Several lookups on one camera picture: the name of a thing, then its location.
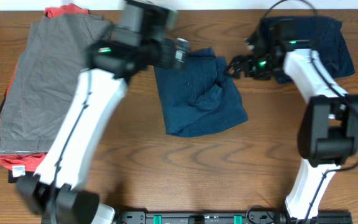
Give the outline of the navy blue shorts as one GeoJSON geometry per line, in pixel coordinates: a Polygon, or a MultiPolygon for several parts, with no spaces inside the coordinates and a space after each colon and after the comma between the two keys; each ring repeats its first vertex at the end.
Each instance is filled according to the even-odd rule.
{"type": "Polygon", "coordinates": [[[248,121],[239,90],[224,74],[226,67],[224,57],[206,48],[189,53],[182,70],[154,68],[168,135],[216,134],[248,121]]]}

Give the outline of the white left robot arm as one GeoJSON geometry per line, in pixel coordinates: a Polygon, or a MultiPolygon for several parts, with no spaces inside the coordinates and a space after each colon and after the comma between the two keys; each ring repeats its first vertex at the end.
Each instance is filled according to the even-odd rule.
{"type": "Polygon", "coordinates": [[[91,161],[106,125],[125,97],[128,80],[149,65],[181,69],[190,44],[177,38],[130,46],[99,40],[87,49],[89,68],[78,76],[68,113],[34,175],[16,189],[43,223],[114,223],[116,210],[85,190],[91,161]]]}

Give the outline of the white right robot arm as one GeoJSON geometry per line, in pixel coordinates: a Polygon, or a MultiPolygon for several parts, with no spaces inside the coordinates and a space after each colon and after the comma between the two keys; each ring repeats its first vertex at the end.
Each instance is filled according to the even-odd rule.
{"type": "Polygon", "coordinates": [[[306,103],[297,137],[301,165],[277,223],[317,223],[331,179],[358,167],[358,95],[335,82],[310,40],[281,40],[271,48],[249,45],[253,55],[234,57],[225,74],[265,80],[268,72],[281,69],[306,103]]]}

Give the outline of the folded dark navy garment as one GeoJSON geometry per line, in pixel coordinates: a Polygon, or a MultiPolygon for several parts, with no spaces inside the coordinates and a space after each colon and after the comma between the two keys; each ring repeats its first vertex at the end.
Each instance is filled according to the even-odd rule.
{"type": "Polygon", "coordinates": [[[333,78],[355,74],[351,55],[341,33],[341,21],[325,16],[268,17],[260,22],[259,28],[265,41],[271,41],[269,29],[284,19],[293,19],[296,22],[296,39],[316,41],[321,62],[333,78]]]}

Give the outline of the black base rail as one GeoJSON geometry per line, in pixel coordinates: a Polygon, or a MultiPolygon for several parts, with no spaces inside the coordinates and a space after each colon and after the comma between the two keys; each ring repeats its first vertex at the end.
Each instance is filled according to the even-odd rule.
{"type": "Polygon", "coordinates": [[[245,213],[145,213],[121,212],[118,224],[272,224],[302,223],[283,213],[251,211],[245,213]]]}

